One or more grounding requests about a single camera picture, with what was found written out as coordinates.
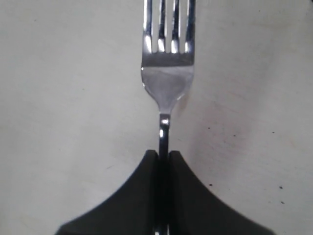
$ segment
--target fork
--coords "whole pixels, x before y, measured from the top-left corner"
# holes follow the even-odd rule
[[[196,0],[188,0],[186,40],[180,51],[180,1],[174,0],[171,51],[166,52],[166,0],[160,0],[157,52],[152,49],[152,0],[144,0],[141,77],[149,95],[157,102],[159,121],[159,169],[156,181],[155,234],[174,233],[171,223],[171,183],[168,163],[171,112],[190,89],[194,75]]]

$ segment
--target fork tine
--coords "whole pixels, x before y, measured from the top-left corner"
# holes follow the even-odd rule
[[[195,50],[195,21],[196,21],[196,0],[188,0],[187,7],[187,31],[185,52],[194,53]]]
[[[180,19],[179,19],[179,10],[180,3],[179,0],[174,0],[174,16],[173,16],[173,33],[172,33],[172,45],[171,52],[179,52],[179,38],[180,38]]]
[[[158,51],[160,52],[165,52],[165,37],[166,37],[165,2],[166,0],[160,0],[160,20],[159,20],[159,31],[158,31],[158,40],[157,40],[157,47],[158,47]]]
[[[143,37],[143,51],[152,53],[152,0],[144,2]]]

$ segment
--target white surface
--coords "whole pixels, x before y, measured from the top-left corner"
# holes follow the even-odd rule
[[[313,6],[197,4],[196,74],[171,148],[239,212],[311,235]],[[1,235],[53,234],[157,149],[141,30],[141,0],[0,1]]]

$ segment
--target metal fork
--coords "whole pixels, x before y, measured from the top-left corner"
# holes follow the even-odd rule
[[[174,0],[171,52],[166,45],[166,0],[160,0],[157,52],[152,51],[152,0],[144,0],[141,77],[146,91],[157,102],[160,112],[159,159],[166,161],[171,112],[189,90],[194,74],[196,0],[188,0],[186,41],[179,50],[180,1]]]

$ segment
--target fork head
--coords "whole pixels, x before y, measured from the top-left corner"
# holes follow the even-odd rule
[[[186,40],[180,51],[180,1],[174,0],[171,51],[166,52],[166,0],[160,0],[157,52],[152,50],[152,0],[144,0],[141,77],[160,113],[170,115],[189,90],[194,73],[196,0],[188,0]]]

